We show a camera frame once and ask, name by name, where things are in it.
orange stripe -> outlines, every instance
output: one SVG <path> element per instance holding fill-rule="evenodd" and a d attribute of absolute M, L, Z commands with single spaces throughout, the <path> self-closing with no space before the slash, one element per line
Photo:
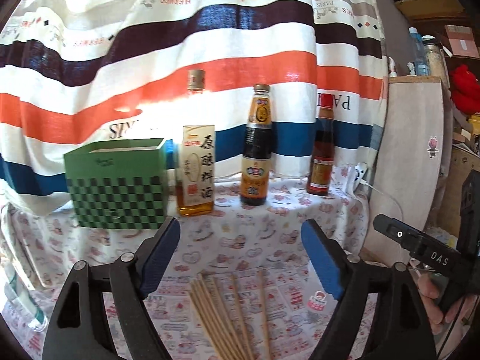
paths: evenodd
<path fill-rule="evenodd" d="M 357 69 L 344 66 L 317 66 L 317 86 L 331 91 L 358 93 L 364 99 L 380 99 L 382 79 L 361 76 Z"/>
<path fill-rule="evenodd" d="M 186 94 L 187 72 L 206 71 L 211 92 L 251 87 L 256 83 L 315 84 L 316 57 L 286 51 L 264 57 L 227 58 L 183 67 L 169 76 L 81 110 L 75 115 L 47 111 L 18 97 L 0 94 L 0 123 L 23 128 L 23 134 L 43 142 L 80 144 L 107 122 L 141 114 L 139 104 L 172 100 Z"/>

screw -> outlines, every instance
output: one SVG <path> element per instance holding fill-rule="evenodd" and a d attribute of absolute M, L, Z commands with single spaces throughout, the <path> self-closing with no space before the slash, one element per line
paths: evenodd
<path fill-rule="evenodd" d="M 402 262 L 396 262 L 394 267 L 399 272 L 405 272 L 407 270 L 407 266 Z"/>
<path fill-rule="evenodd" d="M 359 256 L 356 256 L 354 254 L 349 254 L 346 259 L 354 264 L 359 263 L 361 260 Z"/>
<path fill-rule="evenodd" d="M 77 261 L 75 263 L 73 268 L 75 269 L 75 271 L 81 271 L 83 268 L 86 267 L 86 265 L 87 265 L 87 263 L 81 259 L 80 261 Z"/>
<path fill-rule="evenodd" d="M 129 261 L 133 260 L 135 255 L 131 252 L 128 251 L 120 256 L 120 260 L 122 260 L 124 263 L 128 263 Z"/>

yellow label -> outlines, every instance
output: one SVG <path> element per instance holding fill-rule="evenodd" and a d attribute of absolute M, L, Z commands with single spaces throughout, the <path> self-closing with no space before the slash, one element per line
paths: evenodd
<path fill-rule="evenodd" d="M 268 192 L 270 160 L 243 157 L 240 195 L 244 198 L 263 199 Z"/>
<path fill-rule="evenodd" d="M 213 202 L 215 126 L 183 126 L 179 165 L 184 205 Z"/>
<path fill-rule="evenodd" d="M 271 125 L 270 99 L 267 97 L 254 97 L 251 101 L 248 123 L 254 125 Z"/>
<path fill-rule="evenodd" d="M 310 189 L 318 192 L 328 191 L 333 163 L 334 162 L 331 158 L 313 158 L 309 185 Z"/>

table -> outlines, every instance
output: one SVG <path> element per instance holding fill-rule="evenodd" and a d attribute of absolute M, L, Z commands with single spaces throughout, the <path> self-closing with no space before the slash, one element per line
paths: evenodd
<path fill-rule="evenodd" d="M 352 196 L 346 192 L 354 171 L 335 168 L 326 197 L 309 195 L 305 179 L 272 179 L 267 203 L 261 207 L 240 203 L 238 181 L 217 183 L 215 208 L 210 215 L 179 219 L 178 248 L 158 290 L 146 300 L 153 323 L 174 360 L 216 359 L 190 309 L 186 296 L 190 278 L 198 273 L 215 275 L 224 284 L 223 294 L 228 302 L 228 280 L 234 272 L 240 283 L 244 312 L 251 330 L 256 332 L 260 326 L 258 311 L 255 312 L 258 294 L 249 278 L 255 277 L 259 266 L 268 268 L 267 310 L 272 318 L 273 347 L 278 354 L 275 358 L 308 358 L 325 330 L 335 301 L 327 299 L 328 307 L 321 312 L 309 309 L 310 297 L 322 291 L 322 287 L 313 269 L 309 269 L 299 230 L 304 220 L 314 218 L 345 250 L 359 252 L 368 226 L 368 200 L 362 194 Z M 174 213 L 173 201 L 169 210 Z M 59 287 L 76 261 L 84 259 L 91 265 L 112 262 L 126 251 L 136 251 L 155 232 L 78 227 L 68 205 L 47 217 L 7 205 L 1 218 L 2 252 L 14 261 L 17 271 L 22 271 L 19 274 L 46 313 L 53 309 Z M 106 295 L 105 300 L 118 354 L 128 359 L 111 296 Z M 374 299 L 369 302 L 352 358 L 362 353 L 370 328 Z M 14 314 L 7 305 L 3 312 L 7 323 L 32 356 L 40 358 L 44 334 L 18 325 Z M 285 353 L 290 346 L 301 350 L 293 355 Z M 261 353 L 261 339 L 255 347 Z"/>

cardboard box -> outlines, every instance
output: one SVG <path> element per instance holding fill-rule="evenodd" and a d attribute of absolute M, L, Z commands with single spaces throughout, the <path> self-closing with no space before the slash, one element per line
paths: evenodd
<path fill-rule="evenodd" d="M 78 223 L 108 229 L 158 229 L 168 203 L 165 140 L 93 142 L 64 155 Z"/>
<path fill-rule="evenodd" d="M 445 30 L 453 55 L 480 59 L 475 37 L 470 27 L 445 26 Z"/>
<path fill-rule="evenodd" d="M 453 147 L 450 172 L 445 186 L 445 195 L 438 213 L 437 225 L 456 237 L 460 232 L 462 184 L 472 169 L 480 171 L 480 157 L 467 150 Z"/>

